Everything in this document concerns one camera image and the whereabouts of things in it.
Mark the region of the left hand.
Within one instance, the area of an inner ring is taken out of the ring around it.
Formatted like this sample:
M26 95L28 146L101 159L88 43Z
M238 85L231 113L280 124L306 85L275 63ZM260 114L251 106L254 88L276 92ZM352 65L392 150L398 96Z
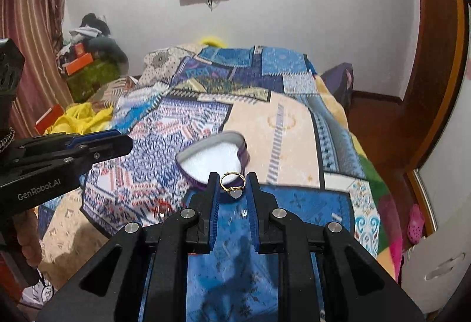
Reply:
M21 253L31 267L37 267L42 260L42 247L37 231L37 215L33 209L14 216L14 227L17 231Z

